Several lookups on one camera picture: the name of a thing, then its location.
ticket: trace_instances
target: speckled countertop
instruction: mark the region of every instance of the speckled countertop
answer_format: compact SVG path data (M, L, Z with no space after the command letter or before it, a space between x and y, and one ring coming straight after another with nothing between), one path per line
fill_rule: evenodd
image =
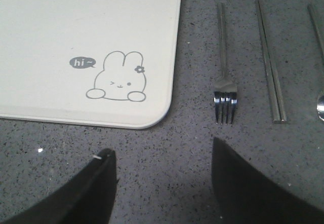
M110 223L223 223L211 184L214 136L324 208L324 124L316 115L324 68L306 9L314 3L324 20L324 0L262 1L288 124L271 122L255 0L182 0L173 99L157 125L125 130L0 120L0 221L52 193L109 147L120 179ZM228 66L239 88L233 126L214 122L217 2L226 4Z

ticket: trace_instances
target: flower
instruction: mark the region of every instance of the flower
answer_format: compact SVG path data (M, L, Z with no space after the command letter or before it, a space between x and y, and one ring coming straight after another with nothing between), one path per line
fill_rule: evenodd
M145 72L144 67L142 67L142 66L137 66L137 67L135 68L135 71L136 71L137 73L144 73L144 72Z

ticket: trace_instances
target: bunny illustration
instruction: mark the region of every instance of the bunny illustration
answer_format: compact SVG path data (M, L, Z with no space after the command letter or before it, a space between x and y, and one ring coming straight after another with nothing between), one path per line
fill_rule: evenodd
M94 88L87 91L86 96L90 99L144 101L144 72L143 56L139 52L109 53L104 60L103 70L95 78Z

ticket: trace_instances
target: white speck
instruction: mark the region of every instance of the white speck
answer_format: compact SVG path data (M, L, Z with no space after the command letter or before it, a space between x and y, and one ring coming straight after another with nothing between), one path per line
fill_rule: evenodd
M99 156L96 156L96 155L93 155L93 158L96 158L96 159L99 159L99 160L102 159L102 157L99 157Z

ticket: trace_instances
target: bunny ear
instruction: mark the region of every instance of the bunny ear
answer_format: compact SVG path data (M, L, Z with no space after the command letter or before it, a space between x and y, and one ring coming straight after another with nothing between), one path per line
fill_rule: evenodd
M125 62L125 54L121 51L114 51L109 53L103 63L103 69L122 67Z
M136 68L136 66L143 65L143 56L139 52L130 52L126 54L125 66Z

